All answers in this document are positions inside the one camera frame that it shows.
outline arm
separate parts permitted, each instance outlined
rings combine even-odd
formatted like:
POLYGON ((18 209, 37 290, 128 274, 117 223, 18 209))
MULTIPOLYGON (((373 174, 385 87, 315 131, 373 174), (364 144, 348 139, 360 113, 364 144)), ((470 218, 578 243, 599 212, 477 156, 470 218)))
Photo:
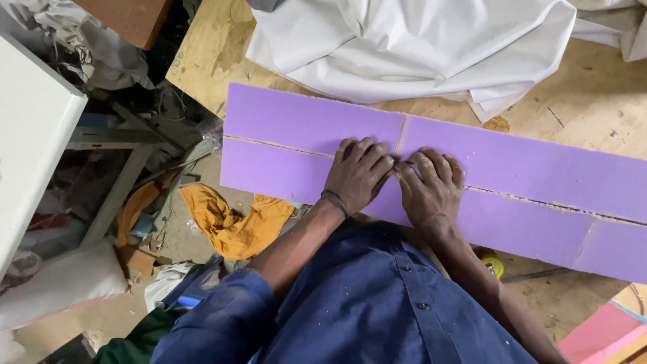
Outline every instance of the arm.
POLYGON ((386 150, 370 138, 342 141, 324 186, 340 201, 320 199, 246 268, 210 289, 162 337, 151 363, 247 363, 274 335, 277 297, 289 291, 301 268, 344 221, 343 209, 358 212, 377 194, 393 166, 386 150))
MULTIPOLYGON (((393 166, 393 158, 385 155, 386 150, 385 144, 373 144, 371 138, 360 142, 345 139, 340 144, 324 189, 339 196, 348 213, 363 209, 377 195, 393 166)), ((274 293, 282 296, 292 287, 305 263, 344 220, 343 210, 322 198, 247 267, 259 271, 274 293)))
POLYGON ((539 363, 567 363, 541 327, 476 257, 459 231, 456 219, 465 173, 458 161, 421 148, 396 169, 409 220, 425 235, 452 280, 539 363), (422 179, 411 165, 417 167, 422 179))

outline man's left hand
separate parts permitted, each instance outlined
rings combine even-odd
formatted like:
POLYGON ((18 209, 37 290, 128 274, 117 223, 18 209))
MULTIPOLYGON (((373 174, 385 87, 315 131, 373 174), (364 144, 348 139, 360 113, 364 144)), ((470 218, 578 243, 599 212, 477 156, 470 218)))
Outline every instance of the man's left hand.
POLYGON ((393 158, 387 149, 370 137, 339 144, 324 189, 336 193, 351 215, 368 205, 390 176, 393 158))

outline shirt sleeve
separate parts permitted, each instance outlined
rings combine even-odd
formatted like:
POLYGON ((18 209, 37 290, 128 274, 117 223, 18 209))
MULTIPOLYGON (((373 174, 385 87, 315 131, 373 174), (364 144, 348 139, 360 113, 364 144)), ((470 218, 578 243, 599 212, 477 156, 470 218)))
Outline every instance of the shirt sleeve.
POLYGON ((260 273, 238 269, 177 320, 155 347, 151 364, 245 364, 274 337, 277 311, 260 273))

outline navy blue shirt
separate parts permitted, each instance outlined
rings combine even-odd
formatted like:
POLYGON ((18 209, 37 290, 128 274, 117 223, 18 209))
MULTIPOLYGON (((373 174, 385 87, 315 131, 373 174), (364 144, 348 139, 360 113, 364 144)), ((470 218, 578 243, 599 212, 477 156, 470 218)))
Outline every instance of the navy blue shirt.
POLYGON ((151 363, 536 363, 396 228, 336 232, 282 303, 253 269, 210 290, 151 363))

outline black bracelet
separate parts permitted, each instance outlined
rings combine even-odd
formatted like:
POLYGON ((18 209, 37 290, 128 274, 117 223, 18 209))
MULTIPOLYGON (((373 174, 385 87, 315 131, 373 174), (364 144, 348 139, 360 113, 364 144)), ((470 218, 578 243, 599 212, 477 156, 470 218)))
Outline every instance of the black bracelet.
POLYGON ((342 201, 342 198, 339 197, 338 194, 334 193, 331 190, 323 190, 321 197, 327 199, 333 205, 337 206, 344 213, 344 219, 351 217, 351 213, 348 211, 346 205, 344 205, 344 202, 342 201))

